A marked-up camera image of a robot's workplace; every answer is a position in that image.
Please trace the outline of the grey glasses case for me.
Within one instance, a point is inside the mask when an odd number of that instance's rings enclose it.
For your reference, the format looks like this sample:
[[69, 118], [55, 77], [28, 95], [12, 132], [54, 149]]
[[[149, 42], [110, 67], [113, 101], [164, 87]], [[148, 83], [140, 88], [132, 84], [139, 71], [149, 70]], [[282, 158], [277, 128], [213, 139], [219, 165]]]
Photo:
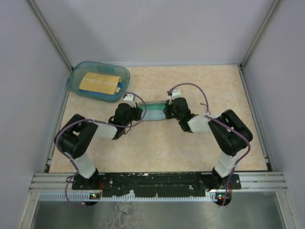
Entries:
[[[166, 101], [147, 101], [147, 102], [145, 102], [145, 104], [146, 104], [146, 109], [148, 110], [148, 109], [160, 109], [160, 110], [164, 110], [164, 108], [165, 108], [165, 103], [166, 103]], [[139, 102], [139, 107], [141, 108], [141, 109], [143, 109], [143, 113], [141, 114], [141, 118], [143, 118], [143, 114], [144, 114], [144, 111], [145, 111], [145, 106], [144, 106], [144, 103], [143, 102]]]

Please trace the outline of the light blue cleaning cloth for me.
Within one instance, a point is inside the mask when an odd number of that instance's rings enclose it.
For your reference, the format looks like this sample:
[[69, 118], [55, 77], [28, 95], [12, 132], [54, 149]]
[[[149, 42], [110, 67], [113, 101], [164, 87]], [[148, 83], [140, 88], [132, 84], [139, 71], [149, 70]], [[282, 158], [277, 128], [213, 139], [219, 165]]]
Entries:
[[148, 109], [146, 110], [146, 114], [143, 114], [142, 116], [143, 121], [158, 121], [166, 119], [163, 110], [160, 109]]

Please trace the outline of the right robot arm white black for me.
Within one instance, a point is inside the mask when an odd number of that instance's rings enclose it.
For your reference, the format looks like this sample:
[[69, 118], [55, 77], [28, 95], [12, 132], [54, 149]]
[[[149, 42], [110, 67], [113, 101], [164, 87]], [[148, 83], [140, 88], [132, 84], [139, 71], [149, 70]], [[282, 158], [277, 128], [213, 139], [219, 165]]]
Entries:
[[166, 119], [175, 119], [184, 132], [211, 132], [221, 149], [212, 174], [202, 181], [205, 190], [228, 188], [234, 170], [245, 148], [251, 149], [253, 134], [233, 110], [226, 110], [216, 118], [207, 114], [193, 114], [185, 98], [170, 99], [163, 109]]

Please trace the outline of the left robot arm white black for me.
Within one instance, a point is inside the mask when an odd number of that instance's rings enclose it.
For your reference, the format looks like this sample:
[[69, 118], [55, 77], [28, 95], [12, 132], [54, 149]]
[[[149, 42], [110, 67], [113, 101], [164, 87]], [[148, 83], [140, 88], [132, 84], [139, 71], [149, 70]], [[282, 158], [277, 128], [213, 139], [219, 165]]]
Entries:
[[140, 121], [144, 110], [127, 103], [121, 103], [108, 122], [94, 123], [89, 119], [75, 114], [54, 138], [57, 149], [69, 158], [82, 178], [82, 183], [89, 189], [99, 184], [98, 170], [90, 160], [87, 149], [95, 134], [101, 138], [117, 140], [126, 134], [126, 128], [133, 121]]

